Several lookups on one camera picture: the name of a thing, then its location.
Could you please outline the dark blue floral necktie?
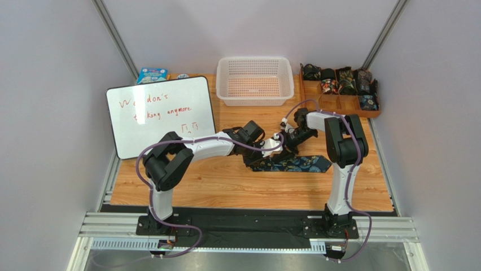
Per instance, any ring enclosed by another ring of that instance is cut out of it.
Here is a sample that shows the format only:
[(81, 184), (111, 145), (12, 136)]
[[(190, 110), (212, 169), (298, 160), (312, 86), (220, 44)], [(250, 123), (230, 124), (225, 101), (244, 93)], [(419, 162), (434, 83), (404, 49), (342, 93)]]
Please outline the dark blue floral necktie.
[(263, 161), (258, 167), (252, 167), (253, 172), (304, 172), (326, 173), (332, 162), (322, 155), (297, 156), (274, 163), (271, 160)]

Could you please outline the white plastic perforated basket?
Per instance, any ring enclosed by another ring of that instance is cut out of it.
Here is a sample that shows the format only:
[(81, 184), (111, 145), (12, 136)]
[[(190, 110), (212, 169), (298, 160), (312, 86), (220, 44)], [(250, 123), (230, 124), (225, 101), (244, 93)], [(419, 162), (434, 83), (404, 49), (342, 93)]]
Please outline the white plastic perforated basket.
[(234, 56), (218, 61), (216, 95), (226, 106), (281, 106), (295, 93), (288, 59)]

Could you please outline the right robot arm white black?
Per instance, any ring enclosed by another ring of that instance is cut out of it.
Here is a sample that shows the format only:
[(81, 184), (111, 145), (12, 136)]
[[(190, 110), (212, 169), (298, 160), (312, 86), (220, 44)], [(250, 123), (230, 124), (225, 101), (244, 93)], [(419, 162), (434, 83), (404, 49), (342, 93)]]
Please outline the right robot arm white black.
[(325, 133), (326, 151), (333, 168), (333, 181), (325, 205), (320, 229), (328, 237), (336, 237), (353, 226), (352, 194), (357, 172), (368, 155), (369, 146), (357, 114), (341, 115), (329, 111), (310, 111), (300, 108), (295, 112), (297, 127), (281, 121), (285, 136), (284, 148), (296, 153), (298, 145)]

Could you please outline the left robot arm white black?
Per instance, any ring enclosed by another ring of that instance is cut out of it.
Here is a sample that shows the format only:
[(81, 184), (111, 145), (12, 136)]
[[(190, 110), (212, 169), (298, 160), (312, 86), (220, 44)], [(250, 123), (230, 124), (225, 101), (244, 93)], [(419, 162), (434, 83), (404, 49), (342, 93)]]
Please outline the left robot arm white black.
[(167, 223), (173, 214), (173, 190), (195, 161), (241, 155), (250, 167), (283, 149), (285, 138), (281, 133), (259, 139), (262, 134), (263, 130), (250, 121), (239, 129), (226, 129), (206, 137), (182, 138), (169, 132), (145, 148), (137, 157), (135, 170), (149, 188), (149, 214), (155, 221)]

